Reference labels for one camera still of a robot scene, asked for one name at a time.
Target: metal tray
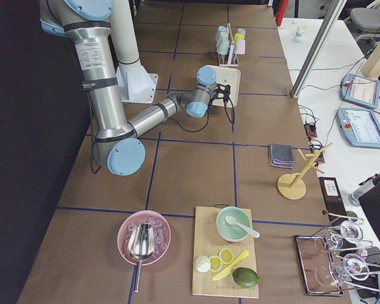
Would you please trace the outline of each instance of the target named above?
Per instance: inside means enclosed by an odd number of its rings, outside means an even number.
[[[309,296],[343,296],[340,287],[325,287],[316,280],[315,270],[317,267],[328,267],[333,262],[333,256],[325,250],[326,240],[324,236],[294,236],[297,247],[300,270],[303,276],[305,292]]]

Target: metal spoon handle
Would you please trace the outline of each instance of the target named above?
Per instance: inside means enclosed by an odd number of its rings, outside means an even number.
[[[142,261],[137,262],[137,273],[135,276],[135,289],[134,289],[135,293],[139,292],[139,277],[141,276],[141,266],[142,266]]]
[[[253,236],[254,238],[259,238],[260,237],[260,233],[257,232],[256,230],[253,230],[249,227],[246,227],[245,225],[239,223],[239,222],[236,222],[236,225],[240,228],[242,228],[243,230],[245,230],[247,233],[249,233],[251,236]]]

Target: tablet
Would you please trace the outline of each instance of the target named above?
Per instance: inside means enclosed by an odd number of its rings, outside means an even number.
[[[348,74],[342,80],[341,95],[344,101],[369,109],[379,105],[380,81]]]
[[[340,108],[337,116],[351,146],[380,149],[380,125],[372,110]]]

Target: folded cloth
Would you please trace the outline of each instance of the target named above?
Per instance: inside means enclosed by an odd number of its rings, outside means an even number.
[[[293,147],[283,144],[269,144],[269,166],[294,168]]]

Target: gray chair seat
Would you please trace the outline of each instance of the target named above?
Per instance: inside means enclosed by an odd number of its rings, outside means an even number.
[[[353,8],[350,17],[358,28],[367,32],[380,32],[380,9]]]

